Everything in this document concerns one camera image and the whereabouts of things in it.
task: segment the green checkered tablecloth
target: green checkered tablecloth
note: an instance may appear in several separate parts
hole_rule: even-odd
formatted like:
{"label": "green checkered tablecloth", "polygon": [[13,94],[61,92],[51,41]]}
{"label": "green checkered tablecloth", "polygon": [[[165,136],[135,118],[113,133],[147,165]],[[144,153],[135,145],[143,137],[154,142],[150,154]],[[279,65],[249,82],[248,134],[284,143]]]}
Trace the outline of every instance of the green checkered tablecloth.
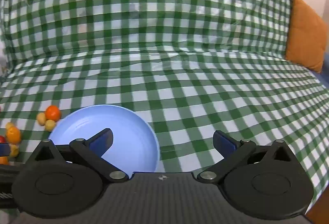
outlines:
{"label": "green checkered tablecloth", "polygon": [[24,162],[49,136],[36,115],[94,104],[135,111],[157,134],[158,171],[222,157],[212,135],[284,139],[319,197],[328,184],[329,92],[284,60],[291,0],[0,0],[8,76],[0,128]]}

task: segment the yellow fruit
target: yellow fruit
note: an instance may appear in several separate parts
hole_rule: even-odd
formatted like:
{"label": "yellow fruit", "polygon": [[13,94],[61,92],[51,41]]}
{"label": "yellow fruit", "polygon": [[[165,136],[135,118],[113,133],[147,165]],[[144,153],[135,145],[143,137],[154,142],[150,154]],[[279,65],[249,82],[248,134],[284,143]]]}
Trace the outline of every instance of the yellow fruit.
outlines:
{"label": "yellow fruit", "polygon": [[56,122],[54,120],[47,120],[45,124],[45,129],[49,132],[53,131],[56,126]]}
{"label": "yellow fruit", "polygon": [[47,121],[45,113],[39,113],[37,115],[37,121],[38,121],[39,125],[41,125],[41,126],[44,125]]}
{"label": "yellow fruit", "polygon": [[19,147],[17,145],[14,144],[10,144],[10,157],[17,157],[17,155],[19,154]]}
{"label": "yellow fruit", "polygon": [[11,128],[12,126],[15,126],[12,122],[8,122],[6,124],[6,129],[8,130],[9,128]]}
{"label": "yellow fruit", "polygon": [[6,133],[7,142],[11,144],[17,144],[21,142],[21,134],[16,126],[12,126]]}
{"label": "yellow fruit", "polygon": [[8,165],[8,157],[7,156],[2,156],[0,157],[0,164],[2,165]]}

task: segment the orange fruit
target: orange fruit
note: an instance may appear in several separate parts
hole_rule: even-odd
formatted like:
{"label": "orange fruit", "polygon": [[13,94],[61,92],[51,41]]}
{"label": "orange fruit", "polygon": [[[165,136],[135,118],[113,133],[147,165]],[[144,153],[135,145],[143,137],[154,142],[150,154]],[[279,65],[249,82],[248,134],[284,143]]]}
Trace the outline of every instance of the orange fruit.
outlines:
{"label": "orange fruit", "polygon": [[21,142],[20,131],[16,126],[8,128],[6,137],[8,143],[17,144]]}
{"label": "orange fruit", "polygon": [[7,156],[1,156],[0,157],[0,164],[2,165],[8,165],[8,157]]}
{"label": "orange fruit", "polygon": [[53,120],[57,122],[61,117],[61,112],[55,105],[50,105],[44,112],[47,120]]}

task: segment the plastic sheet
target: plastic sheet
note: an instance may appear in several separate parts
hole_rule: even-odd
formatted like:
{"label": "plastic sheet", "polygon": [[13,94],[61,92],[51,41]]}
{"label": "plastic sheet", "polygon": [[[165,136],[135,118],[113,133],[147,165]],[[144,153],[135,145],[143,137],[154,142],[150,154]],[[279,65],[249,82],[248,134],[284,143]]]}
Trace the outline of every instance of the plastic sheet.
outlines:
{"label": "plastic sheet", "polygon": [[290,0],[8,0],[8,7],[5,33],[18,63],[134,43],[280,55],[290,16]]}

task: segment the metal screw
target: metal screw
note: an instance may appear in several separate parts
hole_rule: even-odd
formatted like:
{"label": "metal screw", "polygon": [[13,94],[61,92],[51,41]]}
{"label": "metal screw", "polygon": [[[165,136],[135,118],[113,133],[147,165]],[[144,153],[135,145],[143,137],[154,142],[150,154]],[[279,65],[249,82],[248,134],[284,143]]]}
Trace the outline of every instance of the metal screw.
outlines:
{"label": "metal screw", "polygon": [[200,177],[204,180],[213,180],[216,178],[216,176],[216,173],[212,171],[203,171],[202,173],[200,173]]}
{"label": "metal screw", "polygon": [[126,173],[122,171],[113,171],[110,173],[110,177],[114,180],[121,180],[126,176]]}

